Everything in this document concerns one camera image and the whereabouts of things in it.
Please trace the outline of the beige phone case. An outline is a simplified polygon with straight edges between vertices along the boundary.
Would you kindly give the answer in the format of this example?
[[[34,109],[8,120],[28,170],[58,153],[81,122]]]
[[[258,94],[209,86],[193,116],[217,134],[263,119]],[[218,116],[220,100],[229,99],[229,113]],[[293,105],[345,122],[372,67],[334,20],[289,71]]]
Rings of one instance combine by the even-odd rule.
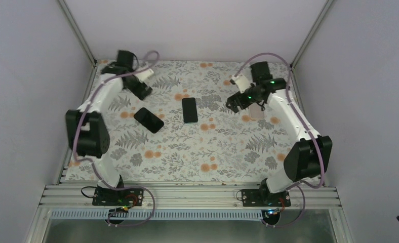
[[[251,119],[265,119],[265,113],[264,110],[265,108],[257,103],[253,103],[248,107],[249,110],[249,116]]]

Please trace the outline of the black phone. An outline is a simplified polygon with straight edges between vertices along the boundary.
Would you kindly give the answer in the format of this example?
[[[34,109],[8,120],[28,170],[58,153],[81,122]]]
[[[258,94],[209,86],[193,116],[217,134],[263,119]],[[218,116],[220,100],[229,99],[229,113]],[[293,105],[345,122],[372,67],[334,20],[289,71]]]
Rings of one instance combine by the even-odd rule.
[[[134,114],[134,119],[153,134],[156,134],[164,126],[164,122],[160,118],[144,107]]]
[[[183,122],[185,124],[197,123],[198,114],[196,100],[193,97],[182,99]]]

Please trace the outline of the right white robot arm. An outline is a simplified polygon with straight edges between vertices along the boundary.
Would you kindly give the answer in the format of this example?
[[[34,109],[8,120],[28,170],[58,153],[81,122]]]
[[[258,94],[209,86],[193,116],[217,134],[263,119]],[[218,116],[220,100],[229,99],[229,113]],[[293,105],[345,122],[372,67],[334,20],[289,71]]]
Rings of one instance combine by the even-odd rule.
[[[258,104],[279,115],[293,147],[284,159],[283,169],[261,182],[259,199],[265,206],[278,200],[278,193],[304,183],[320,188],[324,183],[332,150],[332,140],[322,136],[302,114],[284,78],[274,78],[266,61],[250,66],[251,78],[237,73],[230,82],[239,89],[226,101],[226,107],[237,113]]]

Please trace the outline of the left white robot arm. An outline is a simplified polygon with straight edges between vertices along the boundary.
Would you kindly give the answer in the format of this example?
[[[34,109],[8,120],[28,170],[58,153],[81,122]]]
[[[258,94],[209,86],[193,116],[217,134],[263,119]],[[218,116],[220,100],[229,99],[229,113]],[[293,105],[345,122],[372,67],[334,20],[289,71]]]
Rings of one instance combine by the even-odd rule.
[[[77,109],[68,110],[65,124],[69,147],[75,162],[88,162],[98,179],[97,187],[107,189],[105,197],[113,205],[126,198],[122,177],[107,154],[110,135],[104,114],[117,95],[127,90],[144,100],[152,88],[145,83],[158,63],[158,51],[148,51],[143,61],[130,51],[119,50],[116,60],[107,64],[99,75],[97,87]]]

